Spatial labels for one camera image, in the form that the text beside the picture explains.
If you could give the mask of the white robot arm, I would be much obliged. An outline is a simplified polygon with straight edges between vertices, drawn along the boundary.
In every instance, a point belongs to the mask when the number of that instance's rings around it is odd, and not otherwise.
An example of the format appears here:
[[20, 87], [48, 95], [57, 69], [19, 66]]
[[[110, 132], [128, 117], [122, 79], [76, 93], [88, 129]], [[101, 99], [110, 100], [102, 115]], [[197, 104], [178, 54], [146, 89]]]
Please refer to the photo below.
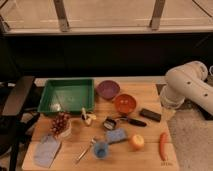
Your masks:
[[213, 87], [205, 83], [207, 67], [200, 61], [192, 61], [167, 71], [166, 85], [160, 92], [162, 105], [178, 109], [189, 99], [213, 115]]

